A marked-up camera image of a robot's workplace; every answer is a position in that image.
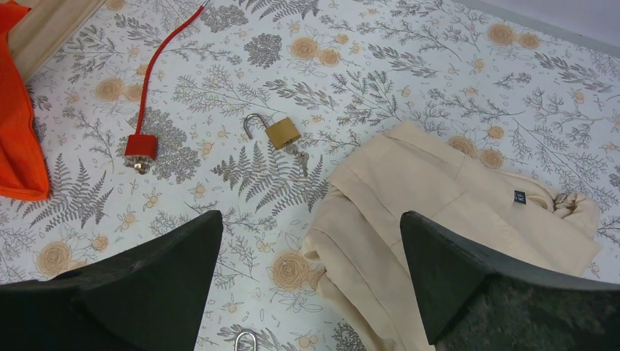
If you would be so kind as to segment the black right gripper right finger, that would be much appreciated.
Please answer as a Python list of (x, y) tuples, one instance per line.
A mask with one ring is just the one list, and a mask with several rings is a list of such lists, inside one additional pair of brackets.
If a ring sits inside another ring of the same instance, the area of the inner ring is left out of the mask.
[(550, 271), (409, 211), (401, 239), (437, 350), (617, 350), (619, 286)]

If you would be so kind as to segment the long shackle brass padlock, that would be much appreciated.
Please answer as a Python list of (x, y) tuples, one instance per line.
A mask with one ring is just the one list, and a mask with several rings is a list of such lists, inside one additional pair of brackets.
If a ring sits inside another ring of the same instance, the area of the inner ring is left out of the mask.
[(241, 331), (234, 341), (235, 351), (258, 351), (258, 340), (255, 332), (250, 330)]

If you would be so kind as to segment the keys of short padlock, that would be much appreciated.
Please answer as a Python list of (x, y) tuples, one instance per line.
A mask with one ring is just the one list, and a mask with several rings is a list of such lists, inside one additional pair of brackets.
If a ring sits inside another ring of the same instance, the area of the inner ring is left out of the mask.
[(309, 154), (305, 151), (300, 150), (299, 147), (293, 143), (285, 146), (284, 151), (287, 154), (293, 155), (299, 161), (301, 169), (303, 171), (303, 176), (307, 177)]

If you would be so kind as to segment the red cable lock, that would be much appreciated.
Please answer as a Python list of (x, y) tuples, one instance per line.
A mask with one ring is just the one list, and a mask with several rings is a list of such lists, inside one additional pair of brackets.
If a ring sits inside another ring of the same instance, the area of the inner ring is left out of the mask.
[(124, 151), (124, 157), (128, 166), (133, 168), (138, 174), (144, 175), (150, 170), (151, 164), (156, 159), (158, 149), (157, 137), (154, 135), (143, 134), (142, 132), (145, 118), (146, 100), (148, 96), (148, 85), (154, 65), (159, 58), (159, 55), (170, 43), (170, 41), (172, 41), (177, 35), (192, 24), (210, 3), (211, 1), (204, 1), (189, 19), (172, 31), (155, 50), (148, 63), (140, 95), (140, 109), (137, 114), (135, 132), (129, 135)]

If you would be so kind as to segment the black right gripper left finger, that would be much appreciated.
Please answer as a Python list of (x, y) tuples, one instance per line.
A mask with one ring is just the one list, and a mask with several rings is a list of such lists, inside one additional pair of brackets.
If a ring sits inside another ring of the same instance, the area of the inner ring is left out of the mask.
[(42, 282), (1, 286), (3, 350), (193, 350), (223, 235), (207, 211)]

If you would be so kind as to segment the short shackle brass padlock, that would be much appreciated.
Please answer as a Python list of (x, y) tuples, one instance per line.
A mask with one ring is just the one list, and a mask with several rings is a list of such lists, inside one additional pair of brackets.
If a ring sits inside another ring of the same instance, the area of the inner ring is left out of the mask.
[(243, 129), (249, 139), (253, 138), (249, 130), (249, 122), (253, 119), (257, 119), (264, 126), (265, 133), (276, 150), (282, 150), (287, 146), (291, 146), (301, 137), (297, 127), (288, 117), (277, 121), (275, 124), (269, 124), (263, 115), (251, 113), (243, 120)]

